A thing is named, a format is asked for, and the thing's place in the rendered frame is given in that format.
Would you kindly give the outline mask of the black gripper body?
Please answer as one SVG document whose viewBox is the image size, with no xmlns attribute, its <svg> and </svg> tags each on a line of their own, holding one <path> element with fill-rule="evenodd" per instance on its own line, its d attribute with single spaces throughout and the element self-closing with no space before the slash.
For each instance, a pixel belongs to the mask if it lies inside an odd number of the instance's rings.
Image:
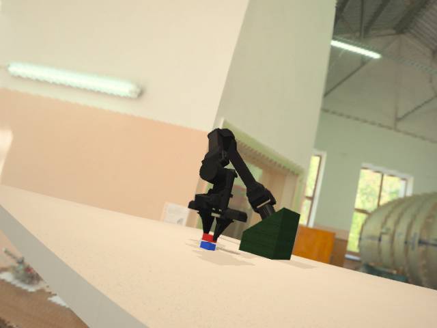
<svg viewBox="0 0 437 328">
<path fill-rule="evenodd" d="M 205 213 L 208 215 L 211 215 L 212 213 L 216 213 L 216 214 L 220 214 L 221 218 L 224 219 L 228 219 L 228 220 L 238 220 L 238 221 L 242 221 L 245 222 L 248 219 L 247 213 L 243 212 L 241 210 L 233 210 L 228 208 L 228 204 L 229 204 L 229 199 L 233 198 L 233 195 L 231 194 L 231 190 L 223 188 L 223 187 L 217 187 L 217 186 L 213 186 L 212 189 L 212 194 L 217 194 L 217 192 L 221 192 L 222 195 L 222 203 L 221 203 L 221 208 L 219 211 L 219 209 L 216 209 L 215 207 L 210 207 L 210 208 L 202 208 L 200 206 L 194 206 L 195 201 L 190 201 L 188 203 L 188 207 L 187 208 L 191 208 L 194 210 L 198 210 L 200 213 Z M 215 210 L 212 210 L 215 209 Z"/>
</svg>

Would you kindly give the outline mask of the red block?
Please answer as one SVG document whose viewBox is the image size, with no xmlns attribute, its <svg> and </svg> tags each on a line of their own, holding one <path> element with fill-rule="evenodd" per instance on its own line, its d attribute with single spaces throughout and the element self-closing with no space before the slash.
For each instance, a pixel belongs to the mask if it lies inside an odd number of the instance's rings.
<svg viewBox="0 0 437 328">
<path fill-rule="evenodd" d="M 203 233 L 201 239 L 204 240 L 204 241 L 210 242 L 210 243 L 216 243 L 216 242 L 217 242 L 217 240 L 216 240 L 216 241 L 213 241 L 213 235 L 211 235 L 211 234 L 206 234 L 206 233 Z"/>
</svg>

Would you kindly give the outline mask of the blue toy brick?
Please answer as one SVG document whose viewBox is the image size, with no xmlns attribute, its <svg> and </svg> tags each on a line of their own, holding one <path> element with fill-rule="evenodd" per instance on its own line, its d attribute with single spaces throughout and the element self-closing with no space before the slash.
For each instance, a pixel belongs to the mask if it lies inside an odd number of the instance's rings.
<svg viewBox="0 0 437 328">
<path fill-rule="evenodd" d="M 207 249 L 207 250 L 212 250 L 212 251 L 214 251 L 216 245 L 215 245 L 215 244 L 212 244 L 212 243 L 209 243 L 209 242 L 201 241 L 201 245 L 200 245 L 200 247 L 202 247 L 202 248 L 204 248 L 204 249 Z"/>
</svg>

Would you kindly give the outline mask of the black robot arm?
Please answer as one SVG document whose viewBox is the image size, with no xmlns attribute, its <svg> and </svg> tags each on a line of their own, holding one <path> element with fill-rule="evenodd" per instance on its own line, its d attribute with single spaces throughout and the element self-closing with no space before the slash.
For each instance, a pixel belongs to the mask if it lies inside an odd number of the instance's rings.
<svg viewBox="0 0 437 328">
<path fill-rule="evenodd" d="M 228 128 L 216 128 L 208 133 L 207 136 L 209 151 L 205 155 L 204 160 L 201 161 L 200 177 L 213 184 L 213 186 L 232 190 L 234 178 L 237 178 L 239 175 L 246 186 L 246 196 L 253 207 L 253 211 L 258 213 L 262 220 L 276 213 L 273 207 L 276 204 L 274 196 L 254 179 L 237 151 L 237 142 L 234 139 L 234 134 Z M 226 165 L 229 165 L 229 161 L 231 161 L 236 170 L 224 168 Z M 208 193 L 195 194 L 194 206 L 202 208 L 215 207 L 220 210 L 221 197 L 221 192 L 212 194 L 212 190 L 208 190 Z M 270 201 L 266 202 L 268 200 Z M 264 202 L 266 203 L 263 204 Z M 257 208 L 260 204 L 263 205 Z"/>
</svg>

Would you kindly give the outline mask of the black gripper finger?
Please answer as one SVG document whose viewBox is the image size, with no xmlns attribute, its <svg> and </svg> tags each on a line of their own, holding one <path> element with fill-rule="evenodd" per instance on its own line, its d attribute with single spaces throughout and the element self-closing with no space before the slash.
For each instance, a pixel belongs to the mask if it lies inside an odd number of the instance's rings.
<svg viewBox="0 0 437 328">
<path fill-rule="evenodd" d="M 216 217 L 216 227 L 213 235 L 213 241 L 216 241 L 217 238 L 223 233 L 223 231 L 227 228 L 230 223 L 234 221 L 224 219 L 221 217 Z"/>
<path fill-rule="evenodd" d="M 209 234 L 215 216 L 197 212 L 202 220 L 203 233 Z"/>
</svg>

